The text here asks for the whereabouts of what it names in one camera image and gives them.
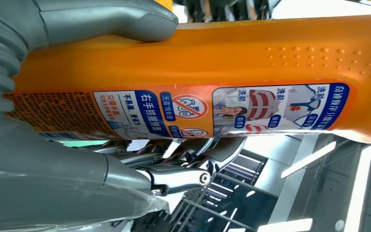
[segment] plastic wrap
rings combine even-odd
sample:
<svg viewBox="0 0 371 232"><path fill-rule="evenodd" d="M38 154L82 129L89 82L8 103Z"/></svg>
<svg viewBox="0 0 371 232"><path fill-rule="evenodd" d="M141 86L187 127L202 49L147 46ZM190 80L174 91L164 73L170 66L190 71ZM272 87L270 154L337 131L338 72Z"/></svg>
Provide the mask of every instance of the plastic wrap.
<svg viewBox="0 0 371 232"><path fill-rule="evenodd" d="M167 207L159 198L121 186L0 172L0 232L87 230Z"/></svg>

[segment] fluorescent light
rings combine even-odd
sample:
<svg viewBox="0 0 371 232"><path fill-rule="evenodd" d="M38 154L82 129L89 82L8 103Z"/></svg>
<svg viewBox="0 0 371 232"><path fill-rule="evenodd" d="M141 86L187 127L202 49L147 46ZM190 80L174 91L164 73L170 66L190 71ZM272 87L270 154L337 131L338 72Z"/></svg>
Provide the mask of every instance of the fluorescent light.
<svg viewBox="0 0 371 232"><path fill-rule="evenodd" d="M315 153L301 159L300 161L294 163L291 167L287 168L285 171L282 172L281 178L285 178L295 172L297 172L299 169L307 166L308 164L314 162L315 160L321 158L322 156L326 155L327 153L331 152L333 149L335 149L336 142L332 142L325 147L321 148L320 150L316 151Z"/></svg>
<svg viewBox="0 0 371 232"><path fill-rule="evenodd" d="M164 152L164 155L163 155L163 158L166 159L170 156L172 156L173 152L178 148L178 146L181 145L181 140L180 139L174 139L171 144L169 145L169 147L167 148L167 150Z"/></svg>
<svg viewBox="0 0 371 232"><path fill-rule="evenodd" d="M253 170L251 170L249 168L246 168L246 167L242 167L241 165L238 165L238 164L235 164L235 163L230 163L230 164L233 165L233 166L235 166L235 167L238 167L238 168L244 169L246 171L249 171L251 173L254 173L254 174L256 173L256 171L253 171Z"/></svg>
<svg viewBox="0 0 371 232"><path fill-rule="evenodd" d="M245 232L245 228L229 229L228 232Z"/></svg>
<svg viewBox="0 0 371 232"><path fill-rule="evenodd" d="M228 197L228 195L226 195L226 194L224 194L224 193L222 193L222 192L219 192L219 191L217 191L217 190L215 190L215 189L212 189L212 188L207 188L208 190L210 190L210 191L213 191L213 192L215 192L215 193L217 193L217 194L219 194L219 195L221 195L221 196L223 196L223 197Z"/></svg>
<svg viewBox="0 0 371 232"><path fill-rule="evenodd" d="M230 219L233 219L234 218L235 213L237 212L237 209L238 208L235 208L234 211L232 211L232 214L231 214ZM229 224L230 224L230 222L227 222L227 224L225 225L225 228L224 228L223 232L226 232L228 230Z"/></svg>
<svg viewBox="0 0 371 232"><path fill-rule="evenodd" d="M371 146L362 150L357 166L355 183L353 185L351 201L343 232L358 232L360 216L362 214L363 200L365 199L366 185L368 183L369 169L371 167Z"/></svg>
<svg viewBox="0 0 371 232"><path fill-rule="evenodd" d="M214 200L216 200L216 201L220 201L221 200L221 198L216 198L216 197L213 197L213 196L208 196L209 198L212 198L212 199L214 199Z"/></svg>
<svg viewBox="0 0 371 232"><path fill-rule="evenodd" d="M212 182L211 184L212 184L212 185L215 185L215 186L217 186L217 187L220 187L220 188L222 188L222 189L225 189L225 190L227 190L227 191L233 192L233 191L230 190L229 188L226 188L226 187L224 187L224 186L222 186L222 185L219 185L219 184L216 184L216 183L214 183L214 182Z"/></svg>
<svg viewBox="0 0 371 232"><path fill-rule="evenodd" d="M258 227L257 232L302 232L312 227L312 218L285 221Z"/></svg>
<svg viewBox="0 0 371 232"><path fill-rule="evenodd" d="M238 168L236 168L236 167L232 167L231 165L228 165L228 166L226 167L226 169L234 169L234 170L236 170L236 171L238 171L238 172L240 172L240 173L243 173L243 174L246 174L246 175L249 175L249 176L254 176L254 174L252 174L252 173L244 172L243 170L238 169ZM230 172L232 172L232 173L234 173L234 174L237 174L237 175L240 175L240 176L243 176L243 177L244 177L244 175L241 175L241 174L236 173L236 172L234 172L234 171L231 171L231 170L230 170Z"/></svg>
<svg viewBox="0 0 371 232"><path fill-rule="evenodd" d="M248 156L245 156L245 155L241 155L241 154L239 154L238 156L241 156L242 158L245 158L245 159L247 159L247 160L254 161L255 163L261 163L261 161L258 161L258 160L256 160L256 159L253 159L253 158L248 157Z"/></svg>
<svg viewBox="0 0 371 232"><path fill-rule="evenodd" d="M247 193L246 197L249 197L249 196L251 196L251 195L254 194L254 193L255 193L255 191L249 191L249 192Z"/></svg>

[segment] metal rod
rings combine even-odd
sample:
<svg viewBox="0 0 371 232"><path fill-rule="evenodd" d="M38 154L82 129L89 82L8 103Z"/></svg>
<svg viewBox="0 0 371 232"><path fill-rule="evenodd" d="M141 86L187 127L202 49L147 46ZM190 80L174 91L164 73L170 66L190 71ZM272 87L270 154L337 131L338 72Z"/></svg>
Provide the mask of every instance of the metal rod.
<svg viewBox="0 0 371 232"><path fill-rule="evenodd" d="M221 177L221 178L226 179L226 180L229 180L231 182L234 182L235 184L238 184L240 186L244 186L244 187L246 187L248 189L251 189L251 190L254 190L254 191L257 191L257 192L264 192L263 190L261 190L259 188L255 188L254 186L252 186L250 184L247 184L245 182L242 182L240 180L237 180L235 178L232 178L231 176L225 175L223 173L217 173L216 176Z"/></svg>
<svg viewBox="0 0 371 232"><path fill-rule="evenodd" d="M209 208L206 208L206 207L204 207L204 206L202 206L202 205L199 205L199 204L197 204L197 203L195 203L195 202L192 202L192 201L187 200L187 199L184 199L183 201L184 201L185 203L188 203L188 204L190 204L190 205L193 205L193 206L195 206L195 207L197 207L197 208L200 208L200 209L202 209L202 210L205 210L205 211L207 211L207 212L209 212L209 213L211 213L211 214L213 214L213 215L215 215L215 216L217 216L217 217L219 217L219 218L225 219L225 220L227 220L227 221L229 221L229 222L232 222L232 223L234 223L234 224L236 224L236 225L239 225L239 226L241 226L241 227L244 227L244 228L246 228L246 229L248 229L248 230L251 230L251 231L257 232L254 228L252 228L252 227L250 227L250 226L247 226L247 225L242 224L242 223L240 223L240 222L238 222L238 221L236 221L236 220L233 220L233 219L230 219L230 218L228 218L228 217L226 217L226 216L223 216L223 215L217 213L216 211L211 210L211 209L209 209Z"/></svg>
<svg viewBox="0 0 371 232"><path fill-rule="evenodd" d="M176 207L176 209L174 209L174 212L173 212L173 215L171 216L170 220L169 220L169 223L173 222L175 220L175 218L177 217L178 213L181 211L181 208L183 208L183 204L184 202L181 201L180 205Z"/></svg>
<svg viewBox="0 0 371 232"><path fill-rule="evenodd" d="M175 224L173 225L173 227L171 228L170 232L173 232L175 227L177 226L177 224L180 222L180 220L183 218L184 214L187 212L187 209L190 207L190 204L188 204L186 207L185 207L185 210L181 213L180 217L178 218L178 220L175 222Z"/></svg>
<svg viewBox="0 0 371 232"><path fill-rule="evenodd" d="M207 191L207 188L211 185L211 182L202 190L200 196L198 197L197 199L197 204L199 204L202 200L202 198L204 197L205 195L205 192ZM190 212L187 214L186 218L184 219L183 223L181 223L181 226L180 228L178 228L177 232L181 232L183 231L184 229L184 226L186 226L186 224L188 223L188 220L190 219L190 217L193 215L194 211L196 210L196 207L193 206L190 210Z"/></svg>

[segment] ceiling light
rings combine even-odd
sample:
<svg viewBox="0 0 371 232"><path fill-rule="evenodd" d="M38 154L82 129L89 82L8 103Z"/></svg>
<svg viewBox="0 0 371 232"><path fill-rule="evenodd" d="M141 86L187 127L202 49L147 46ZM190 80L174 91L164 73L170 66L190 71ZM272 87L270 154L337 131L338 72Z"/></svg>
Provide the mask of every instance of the ceiling light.
<svg viewBox="0 0 371 232"><path fill-rule="evenodd" d="M366 185L368 183L369 169L371 167L371 146L362 150L359 158L359 165L353 185L348 215L346 217L345 229L343 232L358 232L360 216L362 214L363 201L365 199Z"/></svg>
<svg viewBox="0 0 371 232"><path fill-rule="evenodd" d="M223 197L228 197L228 195L226 195L226 194L224 194L222 192L219 192L219 191L217 191L215 189L212 189L212 188L207 188L207 189L210 190L210 191L212 191L212 192L215 192L215 193L217 193L217 194L219 194L219 195L221 195Z"/></svg>
<svg viewBox="0 0 371 232"><path fill-rule="evenodd" d="M299 169L302 169L303 167L307 166L308 164L314 162L315 160L321 158L322 156L326 155L327 153L331 152L333 149L335 149L336 142L332 142L322 149L316 151L315 153L301 159L300 161L294 163L291 167L287 168L285 171L282 172L281 178L285 178L287 176L290 176L291 174L297 172Z"/></svg>
<svg viewBox="0 0 371 232"><path fill-rule="evenodd" d="M228 232L245 232L245 228L235 228L235 229L229 229Z"/></svg>
<svg viewBox="0 0 371 232"><path fill-rule="evenodd" d="M258 227L257 232L302 232L309 231L312 227L312 218L285 221Z"/></svg>
<svg viewBox="0 0 371 232"><path fill-rule="evenodd" d="M249 196L251 196L254 193L255 193L255 191L249 191L245 197L249 197Z"/></svg>
<svg viewBox="0 0 371 232"><path fill-rule="evenodd" d="M226 188L226 187L224 187L224 186L222 186L222 185L219 185L219 184L216 184L216 183L211 183L212 185L215 185L215 186L217 186L217 187L220 187L220 188L222 188L222 189L225 189L225 190L227 190L227 191L230 191L230 192L233 192L232 190L230 190L229 188Z"/></svg>
<svg viewBox="0 0 371 232"><path fill-rule="evenodd" d="M239 154L238 156L240 156L240 157L242 157L242 158L245 158L245 159L247 159L247 160L254 161L254 162L256 162L256 163L261 163L261 161L256 160L256 159L253 159L253 158L248 157L248 156L245 156L245 155L241 155L241 154Z"/></svg>
<svg viewBox="0 0 371 232"><path fill-rule="evenodd" d="M214 196L209 196L209 197L212 198L212 199L214 199L214 200L216 200L216 201L220 201L221 200L221 198L216 198Z"/></svg>
<svg viewBox="0 0 371 232"><path fill-rule="evenodd" d="M237 212L237 209L238 208L235 208L234 209L234 211L232 212L231 217L229 219L233 219L234 218L235 213ZM228 230L229 224L230 224L230 222L227 222L227 224L225 225L225 228L224 228L223 232L226 232Z"/></svg>

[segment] gray glove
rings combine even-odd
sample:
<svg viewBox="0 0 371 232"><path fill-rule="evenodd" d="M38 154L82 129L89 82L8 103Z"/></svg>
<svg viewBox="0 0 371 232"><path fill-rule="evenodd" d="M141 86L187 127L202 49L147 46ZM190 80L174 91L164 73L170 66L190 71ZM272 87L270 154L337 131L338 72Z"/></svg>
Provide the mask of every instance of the gray glove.
<svg viewBox="0 0 371 232"><path fill-rule="evenodd" d="M10 77L29 51L106 34L158 42L176 26L153 0L0 0L0 230L44 231L159 208L144 194L145 176L114 157L45 141L4 117L14 105L1 94L14 89Z"/></svg>

